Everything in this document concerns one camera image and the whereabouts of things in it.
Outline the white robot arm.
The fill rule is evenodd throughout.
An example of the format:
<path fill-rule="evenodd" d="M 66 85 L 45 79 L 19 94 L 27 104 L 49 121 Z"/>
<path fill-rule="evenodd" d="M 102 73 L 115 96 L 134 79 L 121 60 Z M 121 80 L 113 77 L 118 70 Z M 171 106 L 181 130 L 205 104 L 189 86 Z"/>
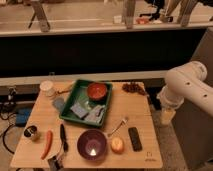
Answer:
<path fill-rule="evenodd" d="M 157 94 L 161 104 L 161 124 L 169 125 L 176 110 L 187 99 L 213 117 L 213 87 L 204 80 L 206 66 L 199 61 L 191 61 L 166 72 L 165 86 Z"/>

